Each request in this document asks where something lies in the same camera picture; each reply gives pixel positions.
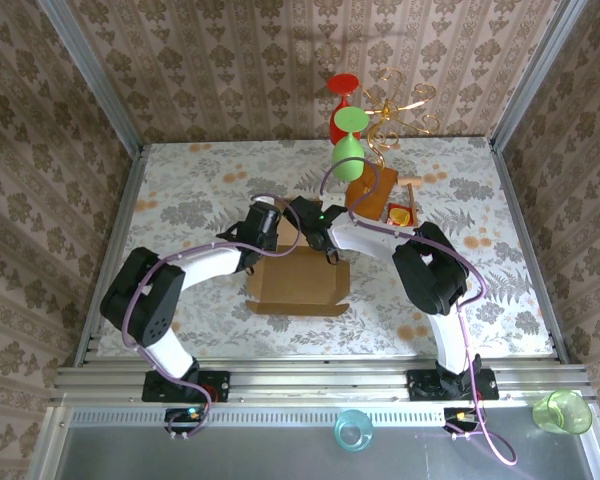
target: transparent cup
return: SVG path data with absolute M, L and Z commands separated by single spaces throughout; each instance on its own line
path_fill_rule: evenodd
M 547 432 L 581 435 L 591 428 L 593 416 L 576 392 L 556 390 L 534 405 L 533 420 Z
M 359 452 L 371 443 L 373 423 L 366 413 L 347 410 L 338 417 L 334 433 L 342 448 L 350 452 Z

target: gray floor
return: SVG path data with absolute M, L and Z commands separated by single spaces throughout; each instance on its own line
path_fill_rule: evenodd
M 561 479 L 591 478 L 578 437 L 533 425 L 526 408 L 489 412 L 518 453 L 500 464 L 484 439 L 441 429 L 377 428 L 369 448 L 342 450 L 329 428 L 209 428 L 171 440 L 160 428 L 73 428 L 59 470 L 66 480 L 121 479 Z

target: floral tablecloth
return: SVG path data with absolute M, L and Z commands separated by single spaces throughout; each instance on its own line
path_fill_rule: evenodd
M 317 196 L 329 141 L 152 145 L 125 256 L 137 246 L 160 254 L 208 243 L 244 218 L 251 194 Z M 403 139 L 387 154 L 401 175 L 422 175 L 421 221 L 435 222 L 490 284 L 469 308 L 470 332 L 485 357 L 552 354 L 529 272 L 488 145 L 483 138 Z M 343 192 L 333 180 L 329 190 Z M 390 201 L 408 204 L 406 188 Z M 434 355 L 426 315 L 407 299 L 392 265 L 344 253 L 351 262 L 349 310 L 340 317 L 255 315 L 244 273 L 186 290 L 174 330 L 198 357 Z M 470 291 L 477 282 L 470 278 Z M 108 322 L 99 355 L 133 355 Z

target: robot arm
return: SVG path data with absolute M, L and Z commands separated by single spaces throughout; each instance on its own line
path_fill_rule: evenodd
M 438 366 L 442 373 L 463 374 L 466 354 L 462 342 L 456 302 L 466 292 L 467 271 L 449 255 L 418 242 L 384 233 L 387 226 L 377 222 L 378 230 L 361 228 L 346 213 L 347 209 L 330 206 L 322 211 L 315 202 L 296 198 L 291 207 L 300 224 L 287 209 L 285 217 L 306 237 L 309 245 L 337 259 L 339 250 L 352 250 L 392 263 L 411 302 L 428 314 L 438 347 Z M 178 297 L 182 290 L 215 276 L 250 269 L 261 257 L 251 245 L 275 251 L 280 212 L 273 205 L 256 202 L 244 222 L 238 222 L 218 235 L 227 240 L 183 260 L 161 266 L 151 278 L 136 304 L 128 332 L 145 349 L 153 362 L 170 376 L 196 383 L 198 362 L 186 352 L 171 329 Z M 416 234 L 452 248 L 434 224 L 425 222 Z M 145 248 L 135 249 L 128 257 L 101 304 L 102 315 L 118 329 L 130 298 L 146 272 L 158 257 Z

